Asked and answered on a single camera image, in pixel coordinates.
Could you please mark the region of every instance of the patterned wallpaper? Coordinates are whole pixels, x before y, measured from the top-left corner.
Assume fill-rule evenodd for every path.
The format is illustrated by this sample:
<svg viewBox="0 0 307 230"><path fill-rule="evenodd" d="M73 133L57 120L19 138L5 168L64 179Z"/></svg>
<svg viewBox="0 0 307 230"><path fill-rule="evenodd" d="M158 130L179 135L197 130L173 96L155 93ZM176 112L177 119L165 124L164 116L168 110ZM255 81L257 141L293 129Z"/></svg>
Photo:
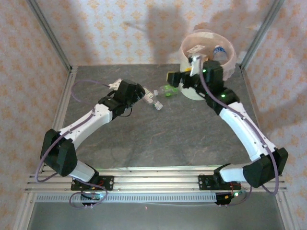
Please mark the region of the patterned wallpaper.
<svg viewBox="0 0 307 230"><path fill-rule="evenodd" d="M260 126L289 158L285 179L307 230L307 5L285 1L247 69Z"/></svg>
<svg viewBox="0 0 307 230"><path fill-rule="evenodd" d="M0 229L10 230L68 74L26 1L0 1L0 34Z"/></svg>
<svg viewBox="0 0 307 230"><path fill-rule="evenodd" d="M37 0L71 65L178 63L199 23L246 51L271 0Z"/></svg>

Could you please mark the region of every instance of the bottle cap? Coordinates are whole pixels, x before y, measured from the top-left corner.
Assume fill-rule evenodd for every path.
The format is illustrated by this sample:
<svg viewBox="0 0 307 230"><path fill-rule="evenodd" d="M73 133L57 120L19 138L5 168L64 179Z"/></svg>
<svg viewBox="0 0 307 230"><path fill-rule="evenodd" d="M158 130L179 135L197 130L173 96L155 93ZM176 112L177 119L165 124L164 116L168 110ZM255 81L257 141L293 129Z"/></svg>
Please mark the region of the bottle cap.
<svg viewBox="0 0 307 230"><path fill-rule="evenodd" d="M160 110L163 107L163 105L160 102L157 102L154 106L157 110Z"/></svg>

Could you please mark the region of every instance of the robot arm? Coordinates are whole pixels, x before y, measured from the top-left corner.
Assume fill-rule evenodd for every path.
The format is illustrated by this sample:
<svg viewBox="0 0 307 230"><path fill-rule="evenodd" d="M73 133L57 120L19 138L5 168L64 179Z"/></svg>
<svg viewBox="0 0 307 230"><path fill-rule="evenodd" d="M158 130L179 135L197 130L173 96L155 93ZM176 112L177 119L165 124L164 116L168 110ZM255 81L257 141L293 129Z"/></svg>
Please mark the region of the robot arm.
<svg viewBox="0 0 307 230"><path fill-rule="evenodd" d="M237 95L224 87L223 68L217 61L207 61L200 63L198 55L189 58L191 71L168 73L167 81L170 85L178 87L179 83L183 88L192 87L196 93L206 100L218 116L220 116L238 136L251 162L239 165L223 165L215 170L214 181L208 182L204 186L212 187L228 182L248 182L257 188L275 177L275 171L270 153L272 153L278 174L283 172L288 153L284 148L277 149L264 134L258 129L245 111L243 104ZM204 89L200 79L200 71L204 76L204 81L212 95L221 101L225 106L221 106Z"/></svg>
<svg viewBox="0 0 307 230"><path fill-rule="evenodd" d="M45 134L41 158L55 140L62 136L44 160L59 175L70 175L84 182L96 184L99 173L77 160L76 149L89 135L123 114L125 110L132 108L145 95L141 85L129 80L119 79L109 86L113 91L101 98L92 111L58 132L51 129Z"/></svg>

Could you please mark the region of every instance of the gray tabletop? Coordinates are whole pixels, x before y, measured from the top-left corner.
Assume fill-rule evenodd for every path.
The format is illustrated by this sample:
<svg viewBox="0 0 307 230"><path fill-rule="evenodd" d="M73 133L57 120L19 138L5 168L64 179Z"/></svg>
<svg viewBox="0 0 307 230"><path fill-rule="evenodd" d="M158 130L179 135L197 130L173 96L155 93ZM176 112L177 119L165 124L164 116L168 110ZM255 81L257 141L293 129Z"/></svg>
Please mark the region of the gray tabletop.
<svg viewBox="0 0 307 230"><path fill-rule="evenodd" d="M118 78L130 79L153 91L166 84L166 74L172 70L179 70L179 65L87 66L78 68L76 81L92 79L110 84ZM239 68L225 85L239 96L255 121ZM99 84L80 83L76 92L79 98L95 105L109 89ZM234 132L205 101L193 101L181 93L159 98L159 101L164 105L160 111L141 100L134 105L130 117L117 117L99 128L77 149L78 159L96 169L220 165L249 161ZM71 98L65 126L91 108Z"/></svg>

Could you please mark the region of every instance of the small bottle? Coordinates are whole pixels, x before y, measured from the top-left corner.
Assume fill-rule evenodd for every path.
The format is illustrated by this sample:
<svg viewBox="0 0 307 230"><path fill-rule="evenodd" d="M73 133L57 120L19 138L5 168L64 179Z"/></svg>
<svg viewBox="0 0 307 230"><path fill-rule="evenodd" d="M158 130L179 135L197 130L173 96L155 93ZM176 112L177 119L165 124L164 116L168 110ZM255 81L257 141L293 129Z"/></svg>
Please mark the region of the small bottle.
<svg viewBox="0 0 307 230"><path fill-rule="evenodd" d="M155 96L160 95L164 97L169 97L178 94L178 89L170 85L164 85L161 86L158 90L154 90L153 93Z"/></svg>
<svg viewBox="0 0 307 230"><path fill-rule="evenodd" d="M150 92L147 88L145 89L145 96L143 99L148 103L152 104L157 110L162 109L163 105L157 100L156 96Z"/></svg>
<svg viewBox="0 0 307 230"><path fill-rule="evenodd" d="M213 50L213 60L218 61L221 65L228 61L226 50L221 46L216 46Z"/></svg>

